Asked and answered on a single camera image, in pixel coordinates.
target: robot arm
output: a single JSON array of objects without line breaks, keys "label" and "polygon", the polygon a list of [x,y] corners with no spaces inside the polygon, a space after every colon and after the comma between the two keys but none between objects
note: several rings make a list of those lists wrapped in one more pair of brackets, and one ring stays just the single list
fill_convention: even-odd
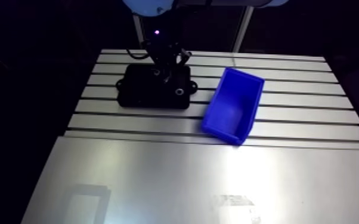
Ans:
[{"label": "robot arm", "polygon": [[253,7],[274,7],[288,0],[123,0],[136,14],[154,17],[175,7],[185,5],[233,5]]}]

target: black cable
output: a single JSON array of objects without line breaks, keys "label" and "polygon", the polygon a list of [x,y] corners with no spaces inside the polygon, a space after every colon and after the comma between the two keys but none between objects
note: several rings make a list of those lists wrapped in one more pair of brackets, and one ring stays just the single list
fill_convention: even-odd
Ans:
[{"label": "black cable", "polygon": [[136,59],[136,60],[142,60],[142,59],[145,59],[145,58],[149,57],[149,54],[145,54],[145,55],[142,55],[142,56],[135,56],[128,49],[126,49],[126,52],[129,54],[129,56],[131,56],[131,58]]}]

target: metal sheet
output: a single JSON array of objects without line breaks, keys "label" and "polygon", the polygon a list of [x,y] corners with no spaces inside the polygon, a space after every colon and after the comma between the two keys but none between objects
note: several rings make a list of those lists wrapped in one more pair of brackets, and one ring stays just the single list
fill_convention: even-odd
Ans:
[{"label": "metal sheet", "polygon": [[[99,74],[124,74],[127,64],[96,64],[93,73]],[[190,66],[192,76],[221,77],[225,67]],[[243,69],[240,71],[252,74],[268,80],[292,80],[307,82],[331,82],[336,83],[333,73],[322,71],[291,71],[274,69]]]},{"label": "metal sheet", "polygon": [[[79,186],[106,209],[67,203]],[[83,212],[61,214],[72,206]],[[356,224],[359,151],[59,138],[22,224],[95,220],[92,209],[121,224]]]},{"label": "metal sheet", "polygon": [[[123,75],[106,76],[103,74],[93,74],[89,78],[89,85],[112,85],[114,86]],[[220,79],[193,77],[199,88],[216,89]],[[340,84],[331,83],[305,83],[305,82],[284,82],[284,81],[265,81],[263,91],[268,92],[294,92],[306,94],[329,94],[345,95]]]},{"label": "metal sheet", "polygon": [[[202,134],[200,120],[74,114],[69,127],[82,129]],[[255,122],[249,136],[359,141],[359,126]]]},{"label": "metal sheet", "polygon": [[[134,54],[145,54],[145,50],[131,50]],[[239,58],[265,58],[282,60],[300,60],[300,61],[326,61],[323,57],[300,56],[300,55],[280,55],[280,54],[250,54],[250,53],[232,53],[232,52],[210,52],[210,51],[191,51],[195,56],[212,57],[239,57]],[[102,54],[127,54],[124,49],[102,49]]]},{"label": "metal sheet", "polygon": [[[199,90],[191,95],[191,102],[208,103],[214,91]],[[118,95],[115,87],[87,86],[82,92],[85,98],[116,99]],[[352,108],[347,97],[298,95],[298,94],[269,94],[263,93],[260,105],[280,105],[285,107],[315,107],[315,108]]]},{"label": "metal sheet", "polygon": [[[207,104],[191,104],[186,110],[162,110],[123,108],[117,101],[82,99],[75,112],[137,114],[149,116],[177,116],[202,118]],[[318,110],[305,108],[259,107],[257,120],[291,121],[291,122],[328,122],[359,124],[356,112],[350,110]]]},{"label": "metal sheet", "polygon": [[[98,139],[121,139],[134,141],[151,141],[151,142],[177,142],[177,143],[197,143],[197,144],[214,144],[227,145],[217,138],[208,136],[194,135],[158,135],[153,133],[120,133],[120,132],[98,132],[85,130],[67,130],[64,136],[80,138],[98,138]],[[341,142],[341,141],[299,141],[284,139],[256,139],[248,138],[243,145],[264,146],[264,147],[290,147],[290,148],[322,148],[336,150],[359,150],[359,142]]]},{"label": "metal sheet", "polygon": [[[129,55],[123,54],[101,54],[97,63],[142,63],[150,64],[150,58],[136,60]],[[330,67],[324,62],[316,61],[290,61],[290,60],[265,60],[254,58],[218,58],[218,57],[191,57],[188,65],[197,66],[236,66],[250,68],[268,68],[268,69],[293,69],[293,70],[313,70],[313,71],[331,71]]]}]

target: metal frame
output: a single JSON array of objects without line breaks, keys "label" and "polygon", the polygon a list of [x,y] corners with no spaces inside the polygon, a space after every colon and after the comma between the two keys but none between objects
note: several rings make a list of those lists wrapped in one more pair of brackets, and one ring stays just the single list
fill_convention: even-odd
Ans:
[{"label": "metal frame", "polygon": [[242,17],[241,26],[239,26],[237,39],[235,40],[233,52],[239,52],[239,50],[241,48],[241,44],[243,42],[243,38],[245,36],[246,29],[250,22],[250,18],[252,18],[253,9],[254,9],[254,7],[251,7],[251,6],[246,7],[246,10]]},{"label": "metal frame", "polygon": [[139,18],[138,15],[134,14],[132,16],[132,18],[134,19],[135,30],[137,31],[137,37],[138,37],[139,46],[141,47],[141,43],[145,39],[144,36],[143,36],[142,22],[141,22],[141,19]]}]

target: blue plastic bin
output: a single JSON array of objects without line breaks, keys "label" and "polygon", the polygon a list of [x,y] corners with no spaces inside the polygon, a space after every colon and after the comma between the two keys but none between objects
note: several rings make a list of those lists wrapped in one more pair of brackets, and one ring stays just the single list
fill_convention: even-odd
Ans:
[{"label": "blue plastic bin", "polygon": [[264,79],[225,68],[203,118],[202,130],[232,145],[241,145],[252,129],[263,84]]}]

